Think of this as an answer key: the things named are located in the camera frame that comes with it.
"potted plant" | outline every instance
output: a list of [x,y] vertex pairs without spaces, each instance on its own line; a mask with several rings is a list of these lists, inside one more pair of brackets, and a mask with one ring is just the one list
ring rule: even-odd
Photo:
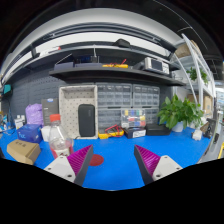
[[160,117],[159,124],[166,122],[166,127],[172,128],[175,132],[181,132],[191,123],[197,128],[202,125],[201,117],[203,116],[199,107],[200,104],[196,105],[187,98],[182,102],[176,94],[172,100],[166,97],[161,110],[157,114],[157,117]]
[[[191,69],[186,71],[188,74],[190,74],[190,78],[192,81],[197,81],[197,72],[196,69]],[[206,85],[208,85],[208,79],[207,79],[207,74],[200,68],[200,72],[201,72],[201,78],[204,81],[204,83]]]

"blue tabletop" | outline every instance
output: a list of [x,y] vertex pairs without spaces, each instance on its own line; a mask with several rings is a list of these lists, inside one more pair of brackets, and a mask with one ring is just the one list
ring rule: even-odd
[[[191,138],[194,129],[186,128],[181,133],[171,132],[168,136],[144,136],[134,139],[120,138],[78,139],[74,141],[74,151],[93,145],[95,154],[104,157],[99,166],[89,166],[83,187],[100,190],[123,190],[144,186],[141,173],[134,156],[134,145],[149,149],[158,156],[168,155],[183,168],[198,162],[211,139],[202,136],[201,141]],[[6,159],[15,161],[7,153],[7,145],[17,139],[17,133],[3,134],[0,147]],[[41,153],[34,166],[44,169],[53,160],[48,142],[40,143]]]

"cardboard box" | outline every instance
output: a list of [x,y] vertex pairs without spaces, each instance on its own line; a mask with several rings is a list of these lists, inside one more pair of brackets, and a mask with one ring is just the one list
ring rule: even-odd
[[43,140],[41,125],[26,124],[17,130],[18,139],[31,143],[40,143]]
[[16,139],[8,144],[7,152],[18,162],[33,165],[41,151],[37,143]]
[[[187,98],[191,101],[194,102],[194,96],[193,94],[189,94]],[[210,96],[204,96],[203,98],[203,110],[205,110],[205,115],[209,116],[212,115],[212,98]]]

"plastic bottle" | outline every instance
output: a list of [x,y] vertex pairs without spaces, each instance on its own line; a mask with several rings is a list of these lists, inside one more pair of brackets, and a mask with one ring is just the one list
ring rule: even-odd
[[56,159],[60,155],[69,156],[73,153],[73,139],[69,138],[61,126],[60,114],[50,115],[51,128],[49,134],[49,145]]

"speaker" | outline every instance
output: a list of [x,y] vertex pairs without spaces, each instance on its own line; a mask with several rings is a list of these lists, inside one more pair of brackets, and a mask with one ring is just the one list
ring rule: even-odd
[[80,104],[78,108],[80,137],[95,136],[95,106]]

